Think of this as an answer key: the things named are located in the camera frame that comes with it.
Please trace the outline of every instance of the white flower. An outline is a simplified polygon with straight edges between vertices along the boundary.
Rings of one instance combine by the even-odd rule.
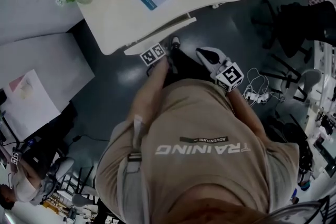
[[[66,3],[66,0],[56,0],[55,2],[58,6],[63,7],[64,4]]]

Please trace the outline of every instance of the equipment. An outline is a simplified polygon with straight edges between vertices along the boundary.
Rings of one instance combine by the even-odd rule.
[[[237,63],[232,63],[221,50],[212,47],[196,49],[196,55],[209,70],[210,77],[227,92],[237,88],[244,79],[244,74]]]

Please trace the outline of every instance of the floor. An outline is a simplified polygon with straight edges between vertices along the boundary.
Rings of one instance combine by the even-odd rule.
[[[270,2],[274,7],[292,2],[307,4],[307,0]],[[282,57],[294,68],[304,66],[303,55],[298,53],[293,58],[286,59],[278,44],[271,50],[262,49],[262,44],[270,33],[251,24],[252,16],[270,19],[266,7],[260,6],[260,0],[226,3],[219,9],[205,7],[193,12],[193,16],[197,17],[197,22],[175,33],[180,37],[181,49],[190,57],[196,57],[195,48],[211,46],[220,48],[230,56],[244,73],[253,67],[261,70],[273,65],[269,58],[270,53]],[[146,67],[139,56],[125,56],[123,49],[109,56],[103,55],[85,21],[80,22],[71,31],[96,77],[73,99],[78,117],[75,127],[66,137],[66,142],[70,144],[73,137],[84,134],[108,140],[114,126],[125,119],[137,89],[146,80]],[[310,46],[313,46],[312,42],[304,44],[305,48]],[[308,63],[306,67],[312,68],[313,63]],[[273,87],[277,87],[276,83],[278,82],[270,80]],[[247,84],[245,79],[239,87],[240,90],[244,91]],[[254,109],[262,118],[277,104],[278,100],[272,98],[266,105],[255,105]],[[291,111],[302,124],[306,120],[307,108],[298,101],[279,104],[277,111],[282,115]],[[69,155],[76,159],[76,169],[85,167],[88,171],[90,166],[96,165],[106,145],[106,142],[93,141],[87,137],[73,143]]]

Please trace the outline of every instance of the black chair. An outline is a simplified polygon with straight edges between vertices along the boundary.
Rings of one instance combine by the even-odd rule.
[[[268,0],[262,0],[262,3],[267,4],[273,22],[259,22],[254,18],[251,22],[272,28],[271,39],[263,45],[265,49],[270,49],[278,38],[288,58],[300,51],[305,56],[304,62],[307,63],[313,49],[306,50],[301,47],[305,39],[336,46],[336,10],[331,2],[325,1],[312,6],[301,6],[298,3],[281,5],[277,8],[278,14]]]

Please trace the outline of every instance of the gray floor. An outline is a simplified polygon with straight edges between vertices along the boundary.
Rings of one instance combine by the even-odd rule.
[[[307,0],[270,1],[274,7],[293,2],[307,5]],[[267,29],[255,28],[250,22],[252,16],[270,19],[268,9],[261,7],[260,0],[226,3],[219,9],[206,7],[194,11],[193,15],[197,17],[197,22],[175,33],[181,39],[182,50],[190,57],[196,57],[195,48],[212,46],[220,48],[236,61],[244,73],[252,67],[260,70],[272,66],[274,63],[269,58],[270,53],[282,57],[294,68],[303,65],[301,53],[287,59],[277,43],[271,50],[262,49],[270,33]],[[114,126],[124,120],[137,89],[145,81],[146,67],[139,56],[125,56],[123,49],[110,56],[103,55],[84,21],[72,32],[96,77],[73,99],[78,118],[66,141],[70,143],[74,136],[83,134],[109,139]],[[306,48],[309,46],[313,46],[313,43],[304,44]],[[244,91],[246,85],[245,79],[240,90]],[[272,98],[266,105],[256,105],[254,109],[262,118],[277,103],[278,100]],[[283,115],[291,111],[302,124],[306,118],[307,108],[298,101],[279,104],[277,110]],[[81,166],[87,168],[97,163],[106,144],[83,137],[71,145],[69,155],[76,159],[77,169]]]

